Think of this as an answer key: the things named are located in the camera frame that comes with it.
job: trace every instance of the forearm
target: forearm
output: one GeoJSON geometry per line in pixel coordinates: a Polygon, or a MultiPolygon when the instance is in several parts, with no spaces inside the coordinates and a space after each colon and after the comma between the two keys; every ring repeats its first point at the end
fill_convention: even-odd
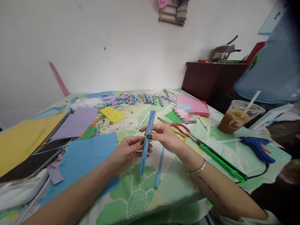
{"type": "Polygon", "coordinates": [[[76,224],[112,176],[106,161],[103,162],[23,224],[76,224]]]}
{"type": "MultiPolygon", "coordinates": [[[[176,155],[191,172],[199,170],[204,163],[204,159],[188,145],[176,155]]],[[[220,215],[236,221],[241,217],[267,219],[265,212],[237,184],[209,162],[192,177],[220,215]]]]}

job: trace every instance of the bracelet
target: bracelet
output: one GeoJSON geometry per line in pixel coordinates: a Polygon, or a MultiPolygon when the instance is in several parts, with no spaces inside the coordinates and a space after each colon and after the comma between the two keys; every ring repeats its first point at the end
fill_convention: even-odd
{"type": "Polygon", "coordinates": [[[191,171],[189,171],[187,174],[190,176],[190,175],[192,175],[192,174],[199,173],[200,171],[202,171],[202,170],[204,169],[205,165],[206,165],[206,159],[204,159],[203,166],[200,168],[200,170],[198,170],[198,171],[196,171],[196,172],[191,172],[191,171]]]}

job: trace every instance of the red scissors handle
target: red scissors handle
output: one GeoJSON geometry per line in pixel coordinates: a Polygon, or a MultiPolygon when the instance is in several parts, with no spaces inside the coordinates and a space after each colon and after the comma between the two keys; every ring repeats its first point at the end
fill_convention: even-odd
{"type": "Polygon", "coordinates": [[[171,126],[176,127],[177,130],[179,130],[181,133],[183,133],[185,136],[189,137],[189,135],[185,132],[183,132],[179,126],[183,127],[184,129],[186,129],[188,132],[191,132],[185,125],[182,125],[180,123],[172,123],[171,126]]]}

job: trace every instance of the wooden rack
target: wooden rack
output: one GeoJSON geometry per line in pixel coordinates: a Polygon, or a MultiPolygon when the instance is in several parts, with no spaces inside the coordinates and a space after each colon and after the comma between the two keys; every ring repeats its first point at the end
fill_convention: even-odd
{"type": "MultiPolygon", "coordinates": [[[[176,10],[178,8],[178,4],[175,3],[176,0],[173,0],[173,4],[167,4],[165,7],[175,7],[176,10]]],[[[175,24],[177,26],[180,26],[180,27],[183,27],[185,22],[184,21],[177,21],[176,20],[176,16],[177,16],[177,13],[172,13],[172,12],[166,12],[166,11],[163,11],[162,9],[159,9],[159,18],[158,18],[158,21],[159,22],[165,22],[165,23],[170,23],[170,24],[175,24]],[[172,20],[172,19],[168,19],[168,18],[164,18],[162,17],[162,15],[169,15],[169,16],[174,16],[175,19],[172,20]]]]}

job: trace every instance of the stainless steel pot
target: stainless steel pot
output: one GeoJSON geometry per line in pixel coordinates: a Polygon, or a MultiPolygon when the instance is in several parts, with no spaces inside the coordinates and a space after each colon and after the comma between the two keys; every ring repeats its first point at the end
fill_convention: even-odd
{"type": "Polygon", "coordinates": [[[230,53],[232,52],[240,52],[240,49],[234,50],[235,47],[234,44],[230,44],[230,45],[221,45],[215,48],[215,50],[213,51],[213,55],[212,55],[212,61],[213,62],[218,62],[219,59],[223,59],[226,60],[228,59],[230,53]]]}

